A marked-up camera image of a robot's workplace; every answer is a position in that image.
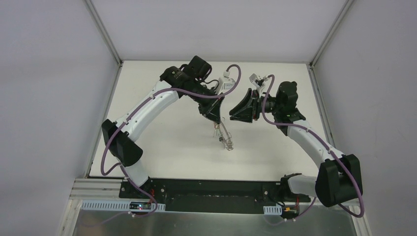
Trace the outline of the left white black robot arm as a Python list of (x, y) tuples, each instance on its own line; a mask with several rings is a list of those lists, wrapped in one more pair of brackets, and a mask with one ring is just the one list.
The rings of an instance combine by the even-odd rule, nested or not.
[(162, 111), (186, 95), (198, 104), (198, 111), (204, 118), (216, 124), (221, 122), (220, 106), (224, 98), (202, 84), (211, 69), (212, 66), (199, 56), (179, 68), (171, 66), (136, 108), (116, 121), (107, 119), (102, 123), (106, 145), (103, 154), (110, 152), (116, 157), (126, 177), (134, 182), (131, 192), (138, 199), (149, 195), (150, 186), (149, 176), (140, 161), (144, 152), (135, 142)]

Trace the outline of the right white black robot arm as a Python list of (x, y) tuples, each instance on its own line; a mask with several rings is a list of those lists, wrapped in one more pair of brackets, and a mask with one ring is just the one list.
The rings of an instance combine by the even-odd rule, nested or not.
[(281, 199), (290, 202), (303, 194), (318, 198), (326, 207), (341, 207), (344, 202), (358, 199), (361, 212), (357, 217), (361, 217), (364, 202), (359, 159), (323, 140), (296, 107), (297, 99), (296, 82), (282, 82), (275, 97), (248, 89), (244, 99), (230, 110), (230, 119), (252, 123), (271, 113), (271, 124), (295, 141), (318, 167), (315, 177), (299, 173), (284, 176), (279, 188)]

